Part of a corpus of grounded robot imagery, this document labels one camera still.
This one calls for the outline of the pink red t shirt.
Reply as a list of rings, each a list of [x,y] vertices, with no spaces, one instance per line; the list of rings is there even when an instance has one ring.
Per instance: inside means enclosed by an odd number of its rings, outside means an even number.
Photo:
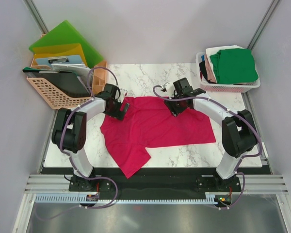
[[[216,141],[210,118],[194,109],[173,116],[158,97],[127,97],[124,120],[105,116],[100,127],[108,153],[130,178],[151,158],[148,148]]]

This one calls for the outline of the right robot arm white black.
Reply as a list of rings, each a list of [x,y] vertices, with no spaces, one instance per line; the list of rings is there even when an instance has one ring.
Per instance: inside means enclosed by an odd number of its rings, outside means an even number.
[[[161,87],[167,93],[164,104],[173,116],[178,116],[190,108],[214,120],[222,132],[222,145],[225,150],[221,162],[216,168],[213,187],[224,191],[236,176],[241,160],[260,143],[251,113],[244,109],[234,112],[213,100],[206,91],[193,87],[186,78]]]

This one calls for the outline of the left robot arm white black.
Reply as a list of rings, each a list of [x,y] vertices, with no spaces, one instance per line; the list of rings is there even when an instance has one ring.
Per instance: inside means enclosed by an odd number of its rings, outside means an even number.
[[[62,154],[68,156],[73,167],[69,191],[92,191],[99,183],[84,149],[87,122],[98,114],[122,121],[129,108],[128,103],[123,103],[126,95],[127,90],[108,83],[103,91],[90,97],[85,103],[72,109],[58,110],[51,141]]]

